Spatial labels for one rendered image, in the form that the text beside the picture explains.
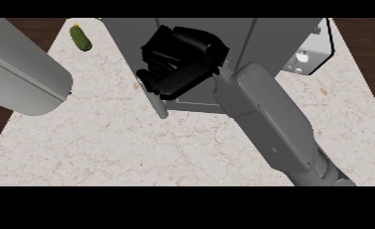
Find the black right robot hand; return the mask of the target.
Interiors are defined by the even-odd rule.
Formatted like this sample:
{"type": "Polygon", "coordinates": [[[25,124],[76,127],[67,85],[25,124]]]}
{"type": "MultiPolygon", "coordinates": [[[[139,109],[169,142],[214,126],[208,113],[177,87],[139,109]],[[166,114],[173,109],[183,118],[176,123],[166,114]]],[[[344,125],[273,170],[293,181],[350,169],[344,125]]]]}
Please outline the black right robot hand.
{"type": "Polygon", "coordinates": [[[201,30],[161,25],[141,47],[148,68],[136,71],[146,91],[174,100],[214,74],[220,74],[229,48],[220,38],[201,30]]]}

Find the grey cabinet door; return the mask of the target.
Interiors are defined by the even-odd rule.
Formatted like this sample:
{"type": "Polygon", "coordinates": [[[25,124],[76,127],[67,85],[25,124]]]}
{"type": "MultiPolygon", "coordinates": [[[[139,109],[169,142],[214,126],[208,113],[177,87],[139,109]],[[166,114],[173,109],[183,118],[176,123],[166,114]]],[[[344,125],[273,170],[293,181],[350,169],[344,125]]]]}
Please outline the grey cabinet door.
{"type": "Polygon", "coordinates": [[[146,68],[141,47],[151,39],[160,25],[158,18],[104,18],[102,22],[123,54],[132,72],[146,68]]]}

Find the green cucumber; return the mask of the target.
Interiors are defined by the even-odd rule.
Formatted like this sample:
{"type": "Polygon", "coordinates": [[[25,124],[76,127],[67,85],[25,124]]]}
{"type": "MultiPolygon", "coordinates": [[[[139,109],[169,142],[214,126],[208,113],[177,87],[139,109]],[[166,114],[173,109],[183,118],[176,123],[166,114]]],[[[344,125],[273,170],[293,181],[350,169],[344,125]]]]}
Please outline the green cucumber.
{"type": "Polygon", "coordinates": [[[79,49],[87,52],[93,48],[93,44],[79,24],[73,25],[70,33],[79,49]]]}

